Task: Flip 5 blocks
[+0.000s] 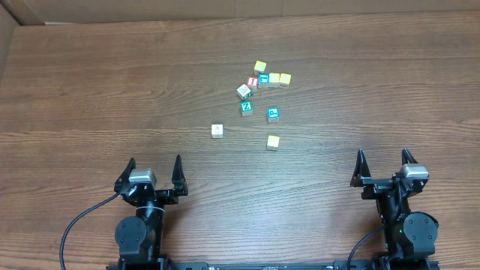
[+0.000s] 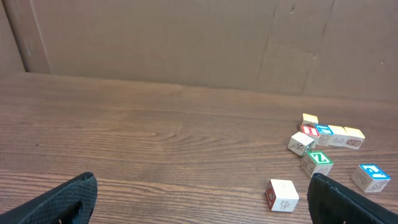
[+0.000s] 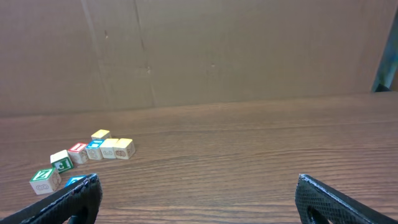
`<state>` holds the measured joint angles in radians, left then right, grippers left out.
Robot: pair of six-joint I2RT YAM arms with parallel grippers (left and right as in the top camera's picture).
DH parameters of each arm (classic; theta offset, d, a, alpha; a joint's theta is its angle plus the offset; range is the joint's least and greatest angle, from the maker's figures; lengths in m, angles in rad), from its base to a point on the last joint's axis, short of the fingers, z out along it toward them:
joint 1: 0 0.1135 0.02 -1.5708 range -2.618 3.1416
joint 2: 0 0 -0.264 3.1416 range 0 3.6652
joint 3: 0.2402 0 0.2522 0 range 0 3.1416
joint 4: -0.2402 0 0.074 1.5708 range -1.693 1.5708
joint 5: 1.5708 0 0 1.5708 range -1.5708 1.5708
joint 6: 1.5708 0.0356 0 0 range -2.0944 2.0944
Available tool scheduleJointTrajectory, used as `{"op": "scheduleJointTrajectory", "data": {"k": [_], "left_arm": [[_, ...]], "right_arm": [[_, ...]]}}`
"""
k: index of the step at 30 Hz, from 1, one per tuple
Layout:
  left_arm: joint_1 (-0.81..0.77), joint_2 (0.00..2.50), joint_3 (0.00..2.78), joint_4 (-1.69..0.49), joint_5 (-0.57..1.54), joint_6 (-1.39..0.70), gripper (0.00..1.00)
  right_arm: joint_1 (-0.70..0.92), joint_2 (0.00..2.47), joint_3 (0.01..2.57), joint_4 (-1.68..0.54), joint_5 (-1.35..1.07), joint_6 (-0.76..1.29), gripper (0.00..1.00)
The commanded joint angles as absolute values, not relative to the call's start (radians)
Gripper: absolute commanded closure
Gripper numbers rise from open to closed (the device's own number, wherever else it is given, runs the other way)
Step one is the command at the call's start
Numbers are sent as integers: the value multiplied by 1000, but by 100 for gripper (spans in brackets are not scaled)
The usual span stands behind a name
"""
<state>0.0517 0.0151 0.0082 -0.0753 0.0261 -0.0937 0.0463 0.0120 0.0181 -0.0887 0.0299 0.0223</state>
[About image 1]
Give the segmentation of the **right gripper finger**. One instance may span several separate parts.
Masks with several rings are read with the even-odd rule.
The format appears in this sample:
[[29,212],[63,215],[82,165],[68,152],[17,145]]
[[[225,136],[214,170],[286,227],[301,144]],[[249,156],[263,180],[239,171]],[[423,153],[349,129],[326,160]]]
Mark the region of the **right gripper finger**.
[[403,148],[401,152],[402,164],[417,164],[418,161],[412,156],[408,148]]
[[350,186],[354,188],[364,187],[371,181],[371,173],[366,161],[365,153],[360,148],[357,153],[355,169],[352,174]]

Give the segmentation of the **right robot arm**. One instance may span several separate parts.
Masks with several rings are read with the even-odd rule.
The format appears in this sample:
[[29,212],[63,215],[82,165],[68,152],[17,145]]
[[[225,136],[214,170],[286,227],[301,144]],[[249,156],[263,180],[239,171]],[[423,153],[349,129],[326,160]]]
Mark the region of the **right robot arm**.
[[[374,179],[365,153],[358,150],[350,185],[362,188],[363,200],[374,200],[382,225],[362,238],[350,251],[346,269],[438,269],[429,256],[435,253],[439,222],[432,215],[412,211],[408,199],[420,194],[429,172],[407,148],[402,150],[402,166],[391,178]],[[383,233],[385,252],[367,262],[354,261],[355,252],[371,237]]]

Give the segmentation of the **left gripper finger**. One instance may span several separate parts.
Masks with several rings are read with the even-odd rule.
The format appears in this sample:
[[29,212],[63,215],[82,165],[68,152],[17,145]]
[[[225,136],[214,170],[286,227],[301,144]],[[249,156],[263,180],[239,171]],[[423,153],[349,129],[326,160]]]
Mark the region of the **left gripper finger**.
[[175,159],[175,165],[172,171],[173,190],[177,197],[188,195],[188,183],[182,167],[182,158],[178,154]]
[[132,171],[136,168],[136,161],[132,157],[124,171],[121,173],[121,175],[118,177],[118,179],[115,181],[114,184],[114,192],[117,194],[120,194],[124,188],[126,188],[129,185],[129,177]]

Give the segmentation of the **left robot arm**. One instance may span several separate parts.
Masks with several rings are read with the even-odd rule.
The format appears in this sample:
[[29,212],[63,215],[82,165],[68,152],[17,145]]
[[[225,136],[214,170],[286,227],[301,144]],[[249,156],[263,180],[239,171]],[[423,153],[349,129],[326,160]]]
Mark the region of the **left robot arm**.
[[119,247],[117,269],[175,269],[174,263],[161,253],[165,207],[179,203],[188,195],[188,184],[177,156],[172,171],[170,189],[156,188],[152,169],[137,169],[131,158],[115,181],[114,191],[135,208],[135,215],[121,220],[115,228]]

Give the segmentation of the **blue letter P block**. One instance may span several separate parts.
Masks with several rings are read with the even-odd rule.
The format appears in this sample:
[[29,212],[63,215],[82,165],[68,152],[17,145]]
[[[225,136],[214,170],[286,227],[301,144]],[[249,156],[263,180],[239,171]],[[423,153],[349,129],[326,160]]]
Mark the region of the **blue letter P block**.
[[267,109],[267,121],[268,123],[278,122],[280,119],[280,110],[278,108]]

